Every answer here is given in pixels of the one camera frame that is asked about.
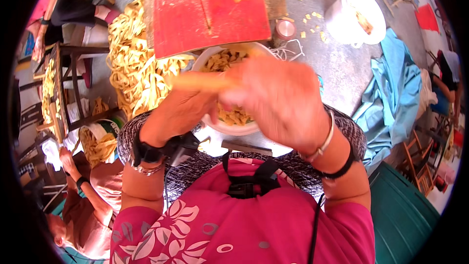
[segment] hand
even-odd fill
[[[305,154],[327,138],[331,119],[324,110],[314,70],[301,63],[253,58],[226,72],[243,88],[220,95],[251,114],[267,138]]]
[[[38,35],[36,38],[36,43],[34,44],[34,49],[32,50],[31,58],[34,61],[41,61],[42,57],[44,57],[45,52],[45,43],[44,43],[44,35]]]
[[[140,141],[163,147],[170,138],[189,132],[204,114],[209,113],[212,119],[217,119],[216,100],[217,95],[212,93],[171,91],[142,126]]]
[[[59,149],[59,159],[62,162],[63,170],[68,174],[72,175],[78,173],[78,169],[75,166],[75,162],[72,158],[72,152],[65,147]]]

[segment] red cutting board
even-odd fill
[[[264,0],[154,0],[153,36],[159,59],[221,44],[266,40],[271,30]]]

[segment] silver bracelet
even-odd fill
[[[312,163],[314,161],[314,159],[316,159],[319,155],[323,155],[324,154],[324,151],[327,149],[327,146],[329,146],[329,144],[331,143],[331,140],[332,140],[332,136],[334,135],[334,112],[332,112],[332,110],[328,110],[328,113],[331,117],[331,130],[329,131],[329,135],[327,136],[327,138],[325,139],[325,142],[324,144],[319,147],[316,152],[312,155],[303,155],[301,153],[300,154],[300,157],[306,161],[306,162],[309,162],[309,163]]]

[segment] foot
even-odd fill
[[[110,9],[105,5],[97,5],[94,16],[98,19],[106,21],[108,24],[112,24],[114,19],[120,15],[120,11]]]
[[[82,73],[82,76],[83,76],[83,80],[85,81],[85,85],[88,89],[91,88],[91,84],[92,84],[92,81],[93,81],[93,79],[92,79],[93,74],[92,74],[92,71],[91,71],[92,61],[93,61],[92,58],[83,59],[83,62],[85,63],[85,72]]]

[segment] blue tarp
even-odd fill
[[[368,171],[409,137],[422,89],[420,69],[409,50],[389,28],[381,41],[383,56],[372,59],[373,79],[352,119],[365,132],[368,146],[363,164]]]

